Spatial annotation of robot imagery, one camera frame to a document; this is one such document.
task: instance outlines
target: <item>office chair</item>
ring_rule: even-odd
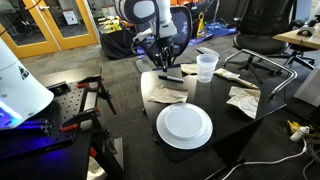
[[[292,21],[290,22],[287,31],[291,31],[305,25],[309,20],[311,7],[312,0],[296,0],[292,10]],[[315,59],[305,56],[304,52],[315,51],[317,49],[291,43],[289,44],[289,48],[293,50],[291,54],[284,52],[279,55],[271,55],[268,57],[285,58],[287,60],[285,61],[284,65],[292,65],[293,62],[297,62],[311,70],[314,69],[313,64],[315,63]]]
[[[284,52],[288,43],[274,40],[272,37],[287,31],[290,11],[294,0],[248,0],[243,17],[236,19],[238,31],[233,39],[234,47],[238,50],[248,49],[261,55],[272,55]],[[250,70],[263,83],[255,68],[269,71],[275,70],[262,63],[253,62],[250,55],[245,62],[229,62],[240,64],[239,70]]]
[[[172,37],[173,54],[171,61],[168,62],[168,66],[172,66],[176,58],[180,56],[187,48],[192,34],[192,19],[190,10],[185,6],[171,6],[170,11],[172,14],[172,21],[177,28],[177,34]],[[149,24],[137,25],[136,32],[142,32],[147,28],[149,28]],[[162,62],[156,57],[157,54],[159,54],[159,48],[157,45],[154,45],[149,51],[147,51],[152,43],[153,42],[142,45],[142,48],[144,51],[146,51],[148,58],[153,62],[156,68],[162,68]],[[148,65],[146,65],[144,60],[137,61],[137,67],[140,72],[152,70],[150,67],[148,67]]]

